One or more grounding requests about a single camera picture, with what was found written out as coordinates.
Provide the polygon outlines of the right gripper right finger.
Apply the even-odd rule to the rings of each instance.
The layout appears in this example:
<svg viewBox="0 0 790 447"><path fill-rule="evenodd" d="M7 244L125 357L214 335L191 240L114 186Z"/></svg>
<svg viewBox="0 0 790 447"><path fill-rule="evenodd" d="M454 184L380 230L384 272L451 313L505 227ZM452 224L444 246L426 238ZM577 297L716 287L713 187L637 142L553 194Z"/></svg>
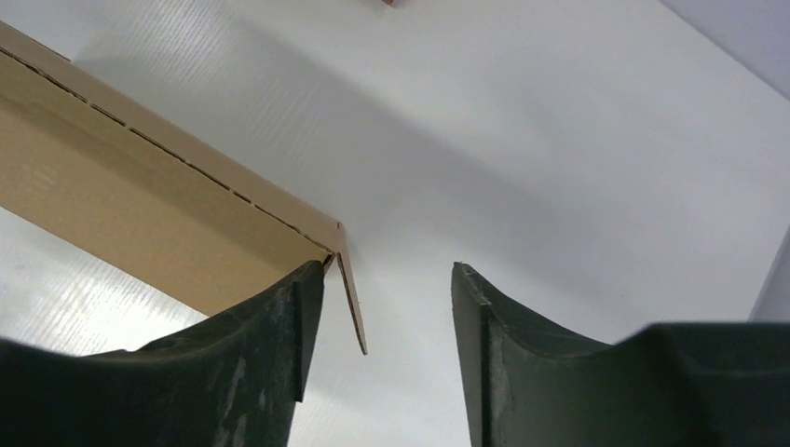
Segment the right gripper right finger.
<svg viewBox="0 0 790 447"><path fill-rule="evenodd" d="M451 296L475 446L785 446L785 323L655 323L614 345L457 263Z"/></svg>

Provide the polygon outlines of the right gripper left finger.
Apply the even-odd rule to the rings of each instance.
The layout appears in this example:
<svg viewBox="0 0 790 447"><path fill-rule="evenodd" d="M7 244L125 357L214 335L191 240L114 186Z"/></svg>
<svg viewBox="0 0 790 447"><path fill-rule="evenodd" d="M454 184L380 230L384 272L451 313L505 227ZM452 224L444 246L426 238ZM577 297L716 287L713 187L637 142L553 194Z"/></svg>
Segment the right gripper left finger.
<svg viewBox="0 0 790 447"><path fill-rule="evenodd" d="M75 357L1 344L5 446L284 446L304 398L324 269L135 351Z"/></svg>

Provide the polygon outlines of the brown cardboard box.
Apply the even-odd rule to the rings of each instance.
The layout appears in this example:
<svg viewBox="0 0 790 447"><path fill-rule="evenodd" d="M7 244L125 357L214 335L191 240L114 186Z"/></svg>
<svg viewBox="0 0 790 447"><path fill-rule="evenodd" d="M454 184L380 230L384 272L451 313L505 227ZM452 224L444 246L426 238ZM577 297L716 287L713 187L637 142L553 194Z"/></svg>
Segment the brown cardboard box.
<svg viewBox="0 0 790 447"><path fill-rule="evenodd" d="M8 24L1 205L208 316L337 264L366 345L339 221Z"/></svg>

